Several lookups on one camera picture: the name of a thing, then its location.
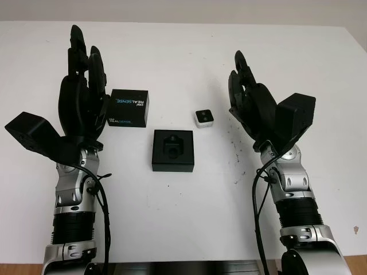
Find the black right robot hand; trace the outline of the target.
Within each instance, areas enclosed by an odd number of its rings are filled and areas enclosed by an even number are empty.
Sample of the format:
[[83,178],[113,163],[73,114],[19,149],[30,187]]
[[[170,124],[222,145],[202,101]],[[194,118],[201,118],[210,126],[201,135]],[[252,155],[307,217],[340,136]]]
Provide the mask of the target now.
[[259,82],[247,65],[241,51],[235,53],[236,69],[228,79],[230,113],[241,123],[255,141],[253,149],[260,152],[264,143],[274,143],[277,103],[268,88]]

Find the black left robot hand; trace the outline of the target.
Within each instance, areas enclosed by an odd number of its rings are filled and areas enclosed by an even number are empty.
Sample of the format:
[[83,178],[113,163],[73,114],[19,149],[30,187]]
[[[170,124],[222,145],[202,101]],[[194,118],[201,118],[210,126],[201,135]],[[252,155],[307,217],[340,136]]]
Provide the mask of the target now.
[[97,47],[90,53],[83,32],[71,27],[68,49],[68,74],[63,78],[58,99],[58,116],[65,136],[84,148],[103,150],[98,141],[105,123],[110,95],[107,76]]

